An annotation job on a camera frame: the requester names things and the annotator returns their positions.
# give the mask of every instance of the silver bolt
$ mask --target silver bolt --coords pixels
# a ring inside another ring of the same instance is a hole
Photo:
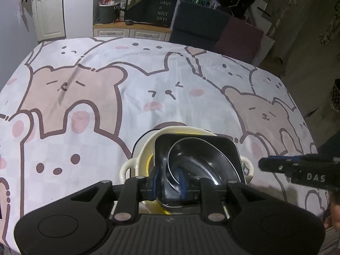
[[[131,219],[131,215],[129,213],[121,212],[115,214],[115,219],[118,221],[127,221]]]
[[[222,221],[225,219],[225,216],[221,213],[211,213],[208,216],[208,219],[210,219],[211,221]]]

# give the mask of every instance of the gray bucket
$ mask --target gray bucket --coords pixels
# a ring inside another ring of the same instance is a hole
[[[99,5],[99,23],[108,24],[116,20],[116,5]]]

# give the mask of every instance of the white drawer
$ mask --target white drawer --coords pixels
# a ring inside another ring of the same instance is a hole
[[[152,30],[130,30],[131,38],[153,39],[159,41],[165,41],[166,33],[160,33]]]
[[[93,36],[129,37],[130,29],[103,28],[93,29]]]

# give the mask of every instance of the wooden countertop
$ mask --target wooden countertop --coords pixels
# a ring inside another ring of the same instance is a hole
[[[133,24],[131,26],[128,26],[125,24],[124,21],[116,21],[115,23],[110,24],[94,24],[94,29],[107,29],[107,28],[120,28],[120,29],[135,29],[135,30],[153,30],[153,31],[159,31],[161,33],[171,33],[171,30],[169,28],[165,27],[158,27],[153,25],[147,25],[147,24]]]

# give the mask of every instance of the pot handle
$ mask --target pot handle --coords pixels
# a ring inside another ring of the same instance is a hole
[[[136,162],[137,161],[137,158],[131,158],[129,159],[128,161],[126,161],[123,166],[120,168],[120,171],[119,171],[119,180],[120,180],[120,183],[124,184],[125,181],[126,181],[126,172],[133,168],[133,169],[136,169]]]
[[[240,156],[240,158],[241,158],[241,162],[242,162],[242,167],[243,167],[244,164],[245,164],[246,167],[249,169],[249,173],[248,173],[248,175],[245,177],[245,180],[246,180],[246,182],[247,182],[247,184],[248,184],[249,182],[251,182],[251,180],[252,180],[253,177],[254,177],[255,169],[254,169],[253,164],[251,163],[251,161],[250,161],[248,158],[246,158],[246,157],[244,157],[244,156]]]

